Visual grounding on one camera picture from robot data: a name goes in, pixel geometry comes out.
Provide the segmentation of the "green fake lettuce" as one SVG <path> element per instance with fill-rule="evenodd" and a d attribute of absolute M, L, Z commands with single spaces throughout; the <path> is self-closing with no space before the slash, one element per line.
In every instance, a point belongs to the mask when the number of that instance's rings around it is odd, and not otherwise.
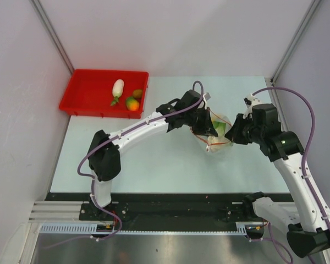
<path fill-rule="evenodd" d="M 231 127 L 230 124 L 221 120 L 213 120 L 212 123 L 218 135 L 208 137 L 207 150 L 216 153 L 228 147 L 232 147 L 233 143 L 225 137 L 226 132 Z"/>

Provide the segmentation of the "brown fake kiwi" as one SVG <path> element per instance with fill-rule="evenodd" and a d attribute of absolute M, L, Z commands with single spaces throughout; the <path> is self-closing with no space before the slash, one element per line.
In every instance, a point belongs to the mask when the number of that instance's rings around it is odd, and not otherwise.
<path fill-rule="evenodd" d="M 142 89 L 137 89 L 133 91 L 133 98 L 135 99 L 141 99 L 142 98 Z"/>

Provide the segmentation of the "orange green fake mango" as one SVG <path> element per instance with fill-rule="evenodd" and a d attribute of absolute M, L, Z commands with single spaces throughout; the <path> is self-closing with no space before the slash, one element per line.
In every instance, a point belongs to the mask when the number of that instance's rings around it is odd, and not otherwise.
<path fill-rule="evenodd" d="M 135 99 L 133 96 L 129 96 L 126 99 L 126 108 L 129 111 L 133 111 L 133 112 L 138 111 L 139 107 L 140 107 L 139 101 L 137 99 Z"/>

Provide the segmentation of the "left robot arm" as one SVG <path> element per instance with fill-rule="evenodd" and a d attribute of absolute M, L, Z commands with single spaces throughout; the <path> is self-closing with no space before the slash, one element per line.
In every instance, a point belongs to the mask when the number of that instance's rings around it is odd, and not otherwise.
<path fill-rule="evenodd" d="M 168 133 L 183 126 L 189 127 L 195 135 L 217 136 L 211 121 L 207 100 L 210 95 L 187 91 L 180 99 L 173 99 L 160 105 L 145 119 L 107 134 L 100 130 L 94 134 L 88 154 L 92 172 L 91 213 L 100 220 L 111 212 L 112 180 L 121 171 L 121 156 L 127 150 L 152 135 Z"/>

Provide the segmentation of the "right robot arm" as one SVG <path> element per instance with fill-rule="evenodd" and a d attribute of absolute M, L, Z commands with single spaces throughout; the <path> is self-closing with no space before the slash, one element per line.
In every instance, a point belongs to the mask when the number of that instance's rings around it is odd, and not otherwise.
<path fill-rule="evenodd" d="M 300 258 L 330 248 L 330 208 L 303 163 L 305 151 L 297 135 L 282 131 L 276 107 L 271 103 L 247 102 L 225 137 L 241 145 L 256 143 L 283 177 L 298 214 L 293 215 L 257 192 L 244 198 L 243 215 L 250 221 L 263 218 L 283 232 Z"/>

